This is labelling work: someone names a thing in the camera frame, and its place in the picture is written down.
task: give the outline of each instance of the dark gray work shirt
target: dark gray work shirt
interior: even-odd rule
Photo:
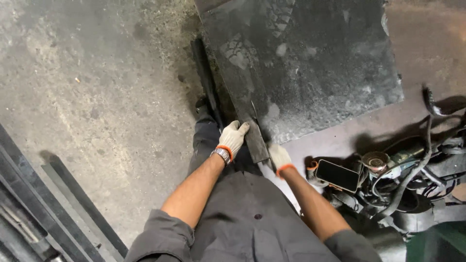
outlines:
[[[152,210],[125,261],[381,260],[370,243],[352,230],[322,243],[271,181],[237,172],[216,184],[196,230],[159,209]]]

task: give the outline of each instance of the shirt sleeve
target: shirt sleeve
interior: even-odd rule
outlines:
[[[189,247],[193,242],[194,231],[188,224],[154,209],[124,262],[192,262]]]
[[[382,262],[369,241],[353,230],[340,231],[324,244],[341,262]]]

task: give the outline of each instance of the hand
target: hand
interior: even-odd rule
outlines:
[[[273,165],[277,168],[277,176],[281,178],[280,171],[288,168],[296,167],[291,163],[290,155],[285,148],[277,144],[269,144],[268,145],[268,152],[270,153],[270,160],[272,161]]]
[[[240,122],[235,120],[231,122],[220,136],[217,148],[223,148],[230,153],[230,160],[236,157],[244,142],[244,135],[249,131],[249,122],[244,122],[240,127]]]

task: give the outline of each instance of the orange glove cuff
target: orange glove cuff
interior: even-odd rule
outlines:
[[[285,170],[285,169],[287,169],[289,167],[296,169],[296,166],[294,166],[291,163],[290,164],[284,164],[280,168],[277,169],[277,177],[279,177],[280,179],[284,179],[283,177],[280,176],[280,171],[283,171],[283,170]]]
[[[221,148],[221,149],[227,150],[228,154],[230,154],[230,161],[233,161],[233,153],[232,153],[232,150],[228,146],[218,145],[216,148]]]

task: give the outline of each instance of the wristwatch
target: wristwatch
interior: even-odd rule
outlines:
[[[225,165],[228,165],[231,162],[230,153],[227,150],[223,148],[215,148],[210,155],[212,156],[214,153],[219,154],[223,158]]]

